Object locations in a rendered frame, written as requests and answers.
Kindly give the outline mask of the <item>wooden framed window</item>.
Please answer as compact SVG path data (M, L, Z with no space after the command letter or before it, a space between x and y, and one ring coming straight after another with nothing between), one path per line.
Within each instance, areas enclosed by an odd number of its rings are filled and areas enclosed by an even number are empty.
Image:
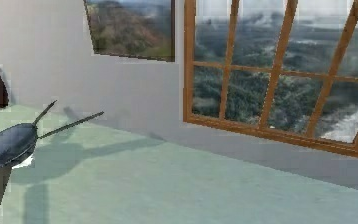
M358 0L185 0L183 119L358 157Z

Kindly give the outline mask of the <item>frameless window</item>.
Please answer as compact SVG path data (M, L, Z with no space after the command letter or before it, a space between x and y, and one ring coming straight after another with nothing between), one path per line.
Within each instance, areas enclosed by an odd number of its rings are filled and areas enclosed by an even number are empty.
M175 0L83 0L93 52L175 61Z

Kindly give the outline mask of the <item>dark grey chair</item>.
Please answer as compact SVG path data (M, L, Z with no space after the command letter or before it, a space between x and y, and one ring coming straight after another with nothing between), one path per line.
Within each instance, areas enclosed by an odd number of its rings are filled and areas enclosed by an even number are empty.
M42 136L38 135L38 122L55 105L50 103L32 123L19 123L0 131L0 206L14 166L21 164L35 151L39 139L56 134L104 114L103 111L67 124Z

